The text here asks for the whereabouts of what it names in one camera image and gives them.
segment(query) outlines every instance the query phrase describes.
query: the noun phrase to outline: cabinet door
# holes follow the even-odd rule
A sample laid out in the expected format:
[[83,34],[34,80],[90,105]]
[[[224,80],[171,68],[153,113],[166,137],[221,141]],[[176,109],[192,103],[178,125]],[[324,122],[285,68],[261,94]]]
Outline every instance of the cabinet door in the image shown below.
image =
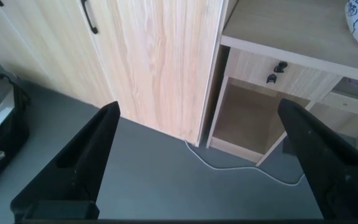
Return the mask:
[[123,117],[197,142],[222,3],[89,1]]
[[109,83],[78,0],[9,0],[6,16],[47,69],[58,91],[103,106]]
[[5,70],[39,85],[55,89],[48,73],[16,32],[0,7],[0,64]]

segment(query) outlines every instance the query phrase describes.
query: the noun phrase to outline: wooden cabinet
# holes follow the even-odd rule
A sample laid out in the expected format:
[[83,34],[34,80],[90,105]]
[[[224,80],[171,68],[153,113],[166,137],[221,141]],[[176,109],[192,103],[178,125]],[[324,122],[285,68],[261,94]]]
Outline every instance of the wooden cabinet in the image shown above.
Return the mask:
[[0,62],[16,75],[198,144],[227,0],[8,0]]
[[90,1],[123,117],[198,142],[223,1]]
[[[231,49],[207,146],[261,165],[287,135],[277,105],[288,98],[358,148],[358,43],[343,7],[342,0],[238,2],[221,39]],[[288,66],[274,71],[282,61]],[[273,73],[276,83],[267,83]]]
[[6,1],[2,7],[61,93],[101,107],[114,101],[79,1]]
[[0,64],[13,74],[56,90],[50,75],[0,7]]

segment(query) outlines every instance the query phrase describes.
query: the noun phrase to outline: black knob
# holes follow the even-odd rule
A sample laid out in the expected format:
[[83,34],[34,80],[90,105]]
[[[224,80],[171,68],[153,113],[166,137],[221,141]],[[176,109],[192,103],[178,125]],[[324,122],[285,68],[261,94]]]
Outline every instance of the black knob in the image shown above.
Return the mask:
[[284,68],[288,67],[288,63],[286,62],[280,62],[275,68],[274,68],[274,72],[277,73],[283,73],[284,72]]
[[271,74],[267,77],[266,83],[270,83],[270,82],[276,83],[276,80],[277,80],[277,76],[274,74]]

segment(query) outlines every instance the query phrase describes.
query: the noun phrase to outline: white cable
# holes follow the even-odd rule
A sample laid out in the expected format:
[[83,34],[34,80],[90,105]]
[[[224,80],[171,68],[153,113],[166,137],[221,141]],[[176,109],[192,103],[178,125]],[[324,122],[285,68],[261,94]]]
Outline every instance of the white cable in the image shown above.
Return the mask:
[[293,187],[293,186],[297,186],[301,180],[304,178],[305,174],[303,174],[299,180],[293,184],[291,183],[286,183],[286,182],[283,182],[281,180],[278,180],[277,178],[273,177],[272,175],[266,173],[265,171],[259,169],[258,167],[228,167],[228,168],[217,168],[217,167],[213,167],[211,165],[209,165],[203,158],[201,158],[188,144],[187,141],[185,141],[185,144],[187,146],[187,148],[190,150],[190,152],[192,152],[203,164],[205,164],[206,166],[208,166],[209,168],[213,169],[213,170],[242,170],[242,169],[254,169],[254,170],[257,170],[263,174],[265,174],[267,177],[269,177],[270,179],[280,183],[280,184],[283,184],[283,185],[286,185],[286,186],[290,186],[290,187]]

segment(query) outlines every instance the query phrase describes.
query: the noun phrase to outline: wooden desk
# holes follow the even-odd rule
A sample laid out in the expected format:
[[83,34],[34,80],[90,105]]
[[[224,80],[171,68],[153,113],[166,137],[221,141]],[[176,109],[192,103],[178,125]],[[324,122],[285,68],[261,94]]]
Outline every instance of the wooden desk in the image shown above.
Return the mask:
[[[208,145],[259,166],[287,135],[281,98],[304,106],[358,145],[358,43],[345,0],[242,0],[224,29],[231,48]],[[283,73],[273,70],[280,62]],[[267,83],[270,74],[275,83]]]

